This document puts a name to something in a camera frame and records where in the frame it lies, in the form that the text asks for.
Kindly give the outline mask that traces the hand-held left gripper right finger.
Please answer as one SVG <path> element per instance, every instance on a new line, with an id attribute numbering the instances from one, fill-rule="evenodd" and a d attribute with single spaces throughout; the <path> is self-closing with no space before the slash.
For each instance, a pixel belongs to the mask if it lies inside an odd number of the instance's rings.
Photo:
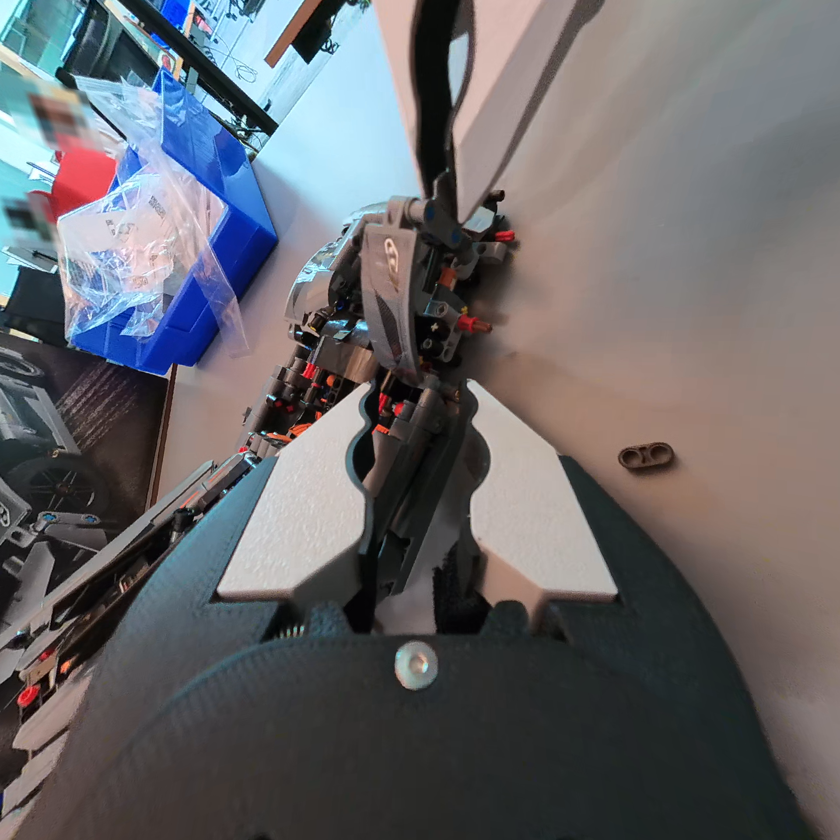
<path id="1" fill-rule="evenodd" d="M 452 540 L 433 570 L 438 634 L 476 634 L 519 603 L 531 628 L 553 602 L 619 591 L 555 448 L 475 380 L 460 388 L 463 442 L 442 496 Z"/>

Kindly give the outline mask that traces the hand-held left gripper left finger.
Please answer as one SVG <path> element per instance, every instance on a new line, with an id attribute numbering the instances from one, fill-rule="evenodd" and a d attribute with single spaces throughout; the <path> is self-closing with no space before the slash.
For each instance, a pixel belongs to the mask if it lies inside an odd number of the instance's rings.
<path id="1" fill-rule="evenodd" d="M 370 495 L 354 451 L 372 430 L 379 391 L 357 386 L 269 458 L 267 481 L 217 583 L 226 605 L 331 602 L 356 632 L 374 625 L 375 571 L 367 553 Z"/>

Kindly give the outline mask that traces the black monitor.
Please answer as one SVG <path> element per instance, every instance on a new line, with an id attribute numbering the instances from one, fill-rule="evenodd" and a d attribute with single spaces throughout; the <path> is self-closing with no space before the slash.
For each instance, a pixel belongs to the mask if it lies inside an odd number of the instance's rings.
<path id="1" fill-rule="evenodd" d="M 321 1 L 291 41 L 290 47 L 310 65 L 321 55 L 333 56 L 339 44 L 333 38 L 336 17 L 345 1 Z"/>

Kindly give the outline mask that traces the clear plastic bags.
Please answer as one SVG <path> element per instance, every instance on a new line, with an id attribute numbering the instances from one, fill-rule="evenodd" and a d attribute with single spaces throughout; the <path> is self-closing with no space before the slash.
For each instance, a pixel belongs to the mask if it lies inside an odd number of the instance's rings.
<path id="1" fill-rule="evenodd" d="M 126 139 L 115 185 L 59 217 L 57 253 L 68 342 L 82 348 L 95 329 L 128 316 L 121 335 L 146 343 L 195 280 L 228 353 L 249 353 L 239 304 L 212 244 L 227 203 L 177 161 L 178 138 L 242 144 L 167 71 L 160 91 L 126 80 L 76 77 L 78 89 Z"/>

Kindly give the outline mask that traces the small dark lego beam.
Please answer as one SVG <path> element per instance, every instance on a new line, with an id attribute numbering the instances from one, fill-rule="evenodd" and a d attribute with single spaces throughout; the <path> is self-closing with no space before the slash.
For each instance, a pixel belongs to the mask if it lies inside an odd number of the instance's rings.
<path id="1" fill-rule="evenodd" d="M 624 447 L 617 455 L 618 463 L 632 472 L 664 469 L 671 466 L 675 459 L 675 450 L 665 442 Z"/>

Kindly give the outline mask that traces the grey lego car model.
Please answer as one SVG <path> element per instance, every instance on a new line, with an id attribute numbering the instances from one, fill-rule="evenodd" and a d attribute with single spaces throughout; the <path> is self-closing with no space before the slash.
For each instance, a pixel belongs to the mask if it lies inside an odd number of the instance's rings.
<path id="1" fill-rule="evenodd" d="M 461 250 L 433 237 L 454 222 L 441 199 L 394 197 L 363 207 L 320 249 L 290 289 L 286 318 L 295 353 L 249 408 L 235 455 L 198 470 L 178 491 L 110 539 L 100 518 L 51 502 L 24 528 L 2 493 L 2 685 L 16 689 L 12 751 L 27 755 L 2 785 L 2 838 L 14 838 L 52 774 L 99 656 L 133 601 L 172 550 L 260 464 L 279 456 L 336 406 L 377 383 L 377 425 L 356 452 L 373 509 L 365 546 L 376 599 L 401 592 L 439 502 L 461 410 L 439 373 L 463 337 L 491 325 L 456 291 L 483 264 L 500 264 L 513 231 L 492 192 L 463 227 Z"/>

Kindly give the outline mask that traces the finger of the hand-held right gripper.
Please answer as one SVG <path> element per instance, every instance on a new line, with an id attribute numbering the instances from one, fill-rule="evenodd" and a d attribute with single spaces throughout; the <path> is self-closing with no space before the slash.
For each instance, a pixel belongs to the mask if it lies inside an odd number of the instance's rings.
<path id="1" fill-rule="evenodd" d="M 409 149 L 429 197 L 449 167 L 453 99 L 448 53 L 455 25 L 450 1 L 373 1 Z"/>
<path id="2" fill-rule="evenodd" d="M 465 68 L 451 117 L 458 219 L 485 200 L 564 58 L 603 1 L 463 2 Z"/>

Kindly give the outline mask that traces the blue plastic bin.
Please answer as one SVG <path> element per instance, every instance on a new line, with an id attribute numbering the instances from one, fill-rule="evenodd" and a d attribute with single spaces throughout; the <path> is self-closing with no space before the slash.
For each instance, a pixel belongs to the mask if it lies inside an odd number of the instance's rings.
<path id="1" fill-rule="evenodd" d="M 277 233 L 246 151 L 236 161 L 231 140 L 223 141 L 218 135 L 213 141 L 200 141 L 196 135 L 194 130 L 187 139 L 182 133 L 174 157 L 228 205 L 227 216 L 217 227 L 212 244 L 239 304 L 277 244 Z M 121 316 L 108 326 L 95 329 L 91 343 L 75 348 L 155 375 L 165 375 L 174 364 L 194 366 L 216 336 L 222 339 L 199 291 L 196 281 L 189 280 L 164 315 L 162 331 L 146 343 L 121 335 L 122 328 L 128 325 L 128 316 Z"/>

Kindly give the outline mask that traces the black desk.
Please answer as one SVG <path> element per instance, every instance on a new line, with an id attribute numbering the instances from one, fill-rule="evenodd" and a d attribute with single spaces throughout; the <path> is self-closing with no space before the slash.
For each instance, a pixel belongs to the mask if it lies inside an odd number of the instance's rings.
<path id="1" fill-rule="evenodd" d="M 216 103 L 213 116 L 244 144 L 267 138 L 277 121 L 212 57 L 203 11 L 196 2 L 82 2 L 82 13 L 56 70 L 76 89 L 89 77 L 152 88 L 162 70 L 193 96 Z"/>

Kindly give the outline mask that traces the dark printed lego box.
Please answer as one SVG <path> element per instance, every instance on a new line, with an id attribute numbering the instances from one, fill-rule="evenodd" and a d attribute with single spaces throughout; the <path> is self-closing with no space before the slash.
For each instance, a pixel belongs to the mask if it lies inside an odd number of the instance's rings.
<path id="1" fill-rule="evenodd" d="M 2 333 L 2 634 L 146 509 L 168 382 Z"/>

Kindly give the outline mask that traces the red chair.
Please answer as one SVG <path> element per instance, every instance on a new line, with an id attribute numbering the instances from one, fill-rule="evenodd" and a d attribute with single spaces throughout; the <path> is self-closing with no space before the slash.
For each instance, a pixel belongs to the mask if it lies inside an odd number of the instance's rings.
<path id="1" fill-rule="evenodd" d="M 58 171 L 49 192 L 54 224 L 79 207 L 102 199 L 109 191 L 128 148 L 112 156 L 104 151 L 71 148 L 55 152 Z"/>

